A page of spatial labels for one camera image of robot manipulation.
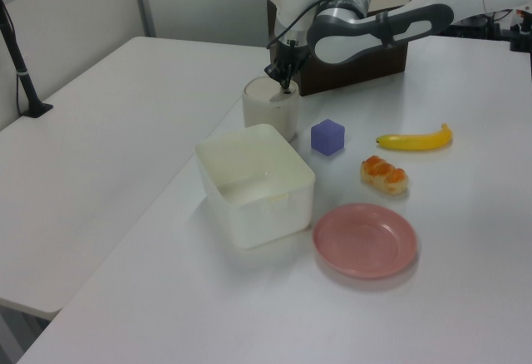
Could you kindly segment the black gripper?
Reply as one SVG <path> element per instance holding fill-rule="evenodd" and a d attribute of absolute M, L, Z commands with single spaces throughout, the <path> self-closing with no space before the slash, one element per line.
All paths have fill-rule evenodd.
<path fill-rule="evenodd" d="M 308 58 L 308 47 L 299 46 L 294 40 L 290 40 L 288 45 L 276 42 L 271 53 L 271 64 L 264 71 L 271 79 L 281 81 L 281 87 L 288 90 L 293 76 L 301 71 Z"/>

